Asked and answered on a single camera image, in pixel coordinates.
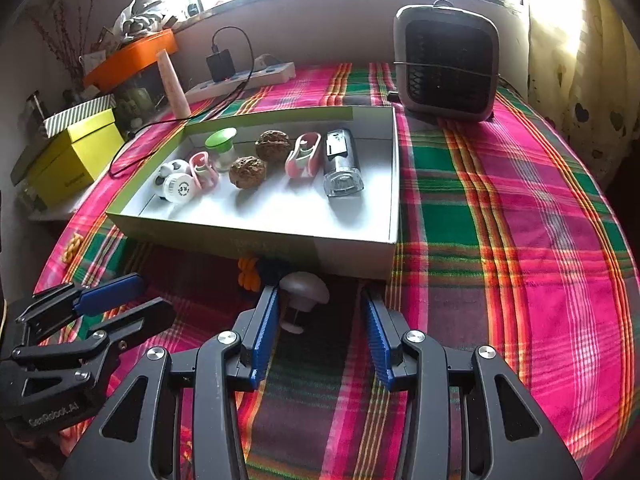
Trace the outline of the white round jar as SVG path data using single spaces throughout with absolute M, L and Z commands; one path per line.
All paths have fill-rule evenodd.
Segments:
M 195 192 L 196 186 L 190 174 L 170 174 L 163 182 L 164 199 L 173 204 L 190 202 Z

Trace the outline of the panda round toy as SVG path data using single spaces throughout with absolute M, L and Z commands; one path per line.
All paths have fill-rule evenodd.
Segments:
M 184 174 L 190 174 L 190 176 L 191 176 L 190 166 L 183 159 L 174 159 L 174 160 L 171 160 L 170 162 L 164 162 L 163 164 L 161 164 L 158 167 L 157 172 L 156 172 L 156 174 L 155 174 L 155 176 L 153 178 L 153 182 L 152 182 L 152 188 L 154 190 L 154 193 L 158 197 L 160 197 L 162 200 L 165 200 L 164 199 L 164 194 L 163 194 L 163 182 L 164 182 L 164 180 L 170 174 L 181 174 L 182 172 Z

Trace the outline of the pink clip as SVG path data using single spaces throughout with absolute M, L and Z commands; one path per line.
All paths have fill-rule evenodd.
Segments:
M 219 174 L 209 160 L 209 154 L 206 151 L 193 154 L 189 159 L 189 165 L 192 177 L 200 190 L 207 191 L 216 188 Z
M 321 140 L 318 132 L 303 133 L 295 140 L 294 148 L 284 164 L 285 173 L 290 179 L 312 179 L 318 174 Z

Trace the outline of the white mushroom massager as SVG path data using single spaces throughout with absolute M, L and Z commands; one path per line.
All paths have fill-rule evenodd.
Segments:
M 284 293 L 280 326 L 291 334 L 302 334 L 312 310 L 319 304 L 324 306 L 330 301 L 326 283 L 309 272 L 299 271 L 285 275 L 280 279 L 279 287 Z

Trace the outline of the brown walnut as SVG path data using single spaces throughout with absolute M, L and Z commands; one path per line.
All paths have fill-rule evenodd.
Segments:
M 229 169 L 230 182 L 240 190 L 257 188 L 267 175 L 267 164 L 257 156 L 240 157 Z
M 287 133 L 271 129 L 264 131 L 255 141 L 258 158 L 270 164 L 284 162 L 292 150 L 292 141 Z

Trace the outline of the green mushroom massager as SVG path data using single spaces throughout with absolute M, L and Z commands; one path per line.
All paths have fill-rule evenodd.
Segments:
M 213 156 L 218 171 L 228 171 L 238 158 L 233 144 L 237 134 L 238 130 L 228 127 L 214 131 L 206 138 L 206 150 Z

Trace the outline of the black rectangular device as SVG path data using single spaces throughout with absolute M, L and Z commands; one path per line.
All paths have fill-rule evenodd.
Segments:
M 323 188 L 329 198 L 364 189 L 355 140 L 349 129 L 331 130 L 324 138 Z

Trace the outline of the yellow shoe box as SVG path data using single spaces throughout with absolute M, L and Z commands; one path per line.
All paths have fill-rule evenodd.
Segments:
M 27 184 L 44 206 L 56 206 L 93 184 L 123 145 L 108 108 L 56 134 L 27 170 Z

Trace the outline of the green striped box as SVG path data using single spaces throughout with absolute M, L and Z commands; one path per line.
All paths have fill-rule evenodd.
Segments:
M 24 180 L 29 168 L 35 163 L 37 157 L 51 144 L 54 137 L 73 125 L 79 124 L 96 114 L 111 110 L 116 106 L 113 93 L 77 104 L 58 114 L 46 118 L 39 128 L 40 138 L 24 148 L 11 170 L 11 182 L 18 185 Z

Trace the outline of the orange box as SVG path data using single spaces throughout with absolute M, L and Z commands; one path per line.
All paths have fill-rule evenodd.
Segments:
M 84 77 L 84 86 L 86 88 L 95 86 L 101 92 L 110 92 L 154 64 L 157 53 L 163 50 L 168 54 L 178 51 L 175 35 L 171 29 L 136 40 L 116 51 Z

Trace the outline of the white cardboard box tray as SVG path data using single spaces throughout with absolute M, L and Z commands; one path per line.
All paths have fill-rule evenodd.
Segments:
M 160 165 L 204 150 L 209 133 L 233 127 L 235 151 L 253 154 L 258 136 L 278 129 L 296 138 L 347 129 L 354 137 L 361 192 L 329 197 L 323 177 L 291 179 L 280 167 L 254 190 L 223 174 L 184 205 L 163 200 L 153 182 Z M 186 125 L 120 189 L 106 214 L 127 236 L 155 245 L 240 258 L 279 258 L 329 274 L 387 280 L 398 241 L 399 148 L 390 107 L 338 106 L 275 110 Z

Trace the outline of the black charger adapter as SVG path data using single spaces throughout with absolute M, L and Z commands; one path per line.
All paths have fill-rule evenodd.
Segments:
M 206 64 L 209 69 L 210 78 L 212 78 L 213 82 L 221 82 L 231 79 L 236 73 L 232 57 L 228 49 L 213 52 L 206 58 Z

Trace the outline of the white power strip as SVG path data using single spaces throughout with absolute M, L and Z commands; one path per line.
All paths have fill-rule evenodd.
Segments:
M 245 84 L 245 89 L 273 86 L 274 84 L 284 84 L 296 77 L 295 64 L 293 62 L 281 63 L 267 66 L 262 70 L 248 76 L 248 71 L 237 73 L 229 79 L 215 82 L 212 80 L 196 84 L 186 92 L 186 100 L 192 104 L 217 96 L 225 96 L 241 84 Z

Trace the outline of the yellow heart curtain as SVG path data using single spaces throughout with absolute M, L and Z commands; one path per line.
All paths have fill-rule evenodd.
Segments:
M 639 137 L 639 48 L 610 0 L 528 5 L 528 102 L 607 188 Z

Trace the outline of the grey black mini heater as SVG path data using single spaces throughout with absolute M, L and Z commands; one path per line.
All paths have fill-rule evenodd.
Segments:
M 406 110 L 464 122 L 491 118 L 500 51 L 494 22 L 438 0 L 400 8 L 393 33 L 398 99 Z

